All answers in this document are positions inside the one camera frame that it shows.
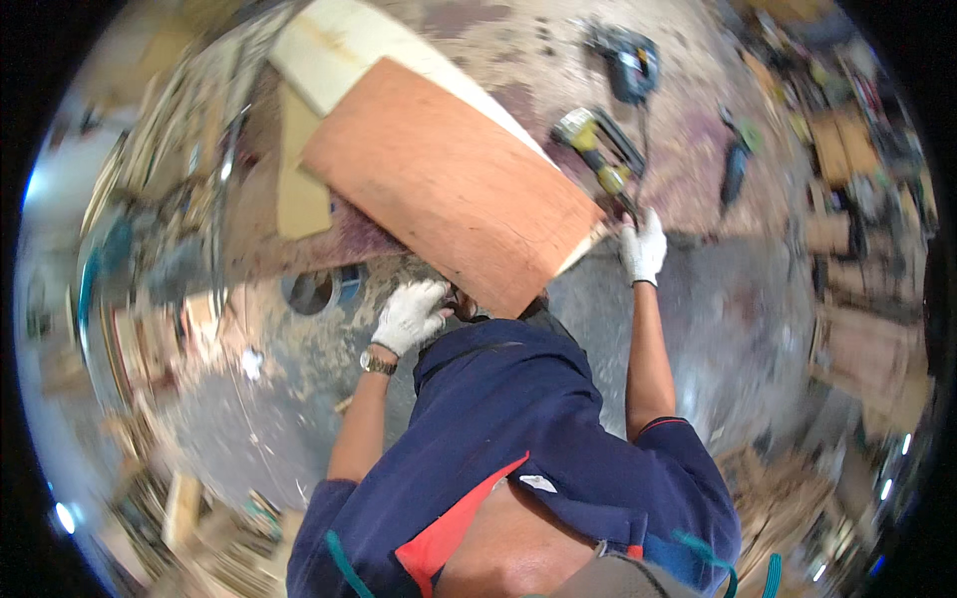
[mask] orange plywood sheet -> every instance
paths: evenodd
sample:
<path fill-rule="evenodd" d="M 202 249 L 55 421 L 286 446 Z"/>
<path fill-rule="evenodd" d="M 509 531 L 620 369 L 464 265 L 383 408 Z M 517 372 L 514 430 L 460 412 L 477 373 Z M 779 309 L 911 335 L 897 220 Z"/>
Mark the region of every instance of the orange plywood sheet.
<path fill-rule="evenodd" d="M 478 110 L 383 58 L 302 163 L 500 318 L 515 318 L 603 212 Z"/>

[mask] man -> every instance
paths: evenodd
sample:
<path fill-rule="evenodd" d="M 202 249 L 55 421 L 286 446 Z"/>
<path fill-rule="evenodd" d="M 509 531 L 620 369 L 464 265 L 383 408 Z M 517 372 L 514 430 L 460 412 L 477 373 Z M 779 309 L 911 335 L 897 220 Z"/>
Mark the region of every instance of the man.
<path fill-rule="evenodd" d="M 363 354 L 289 560 L 290 596 L 714 592 L 726 572 L 713 564 L 737 558 L 740 524 L 714 461 L 675 416 L 657 309 L 666 241 L 655 212 L 644 219 L 639 233 L 626 216 L 620 235 L 634 288 L 628 440 L 601 428 L 585 353 L 540 311 L 423 350 L 409 428 L 383 454 L 389 376 L 452 315 L 435 308 L 447 283 L 404 285 Z"/>

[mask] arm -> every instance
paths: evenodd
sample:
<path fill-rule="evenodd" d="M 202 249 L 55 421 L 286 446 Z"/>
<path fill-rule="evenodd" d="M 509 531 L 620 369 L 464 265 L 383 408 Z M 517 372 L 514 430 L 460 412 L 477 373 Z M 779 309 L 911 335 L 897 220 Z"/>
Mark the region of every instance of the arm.
<path fill-rule="evenodd" d="M 661 221 L 645 210 L 645 227 L 639 233 L 628 214 L 621 230 L 621 258 L 634 292 L 632 350 L 625 386 L 625 431 L 634 442 L 652 420 L 675 414 L 675 382 L 668 364 L 657 305 L 656 274 L 667 253 Z"/>
<path fill-rule="evenodd" d="M 451 309 L 434 310 L 449 289 L 447 282 L 422 280 L 403 284 L 392 293 L 372 335 L 369 352 L 386 364 L 395 365 L 415 344 L 431 337 L 452 315 Z M 356 483 L 368 474 L 382 456 L 386 420 L 386 390 L 390 374 L 365 371 L 352 395 L 343 425 L 332 445 L 328 479 Z"/>

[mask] navy blue shirt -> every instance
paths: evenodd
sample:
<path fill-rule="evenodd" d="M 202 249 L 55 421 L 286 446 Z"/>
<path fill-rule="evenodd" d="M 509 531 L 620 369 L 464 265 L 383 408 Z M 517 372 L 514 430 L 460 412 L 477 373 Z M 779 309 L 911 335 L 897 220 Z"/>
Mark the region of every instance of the navy blue shirt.
<path fill-rule="evenodd" d="M 605 432 L 602 397 L 570 339 L 521 321 L 474 324 L 437 340 L 414 383 L 409 429 L 362 483 L 325 480 L 313 492 L 289 560 L 290 597 L 354 595 L 329 555 L 328 529 L 377 598 L 419 596 L 396 548 L 526 452 L 509 478 L 546 480 L 523 487 L 581 534 L 621 552 L 640 547 L 646 561 L 706 595 L 725 572 L 672 532 L 737 559 L 737 514 L 691 425 L 661 418 L 634 444 Z"/>

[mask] yellow nail gun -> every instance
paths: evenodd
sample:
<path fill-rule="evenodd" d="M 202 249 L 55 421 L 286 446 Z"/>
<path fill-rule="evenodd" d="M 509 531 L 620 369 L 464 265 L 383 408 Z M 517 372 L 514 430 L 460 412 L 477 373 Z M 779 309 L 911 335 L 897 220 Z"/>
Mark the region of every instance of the yellow nail gun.
<path fill-rule="evenodd" d="M 599 132 L 611 143 L 610 149 L 619 161 L 617 165 L 609 164 L 599 149 L 602 144 Z M 625 184 L 633 177 L 640 179 L 644 175 L 645 160 L 612 117 L 601 108 L 575 108 L 558 121 L 551 135 L 574 148 L 598 176 L 602 189 L 637 218 L 634 202 L 625 193 Z"/>

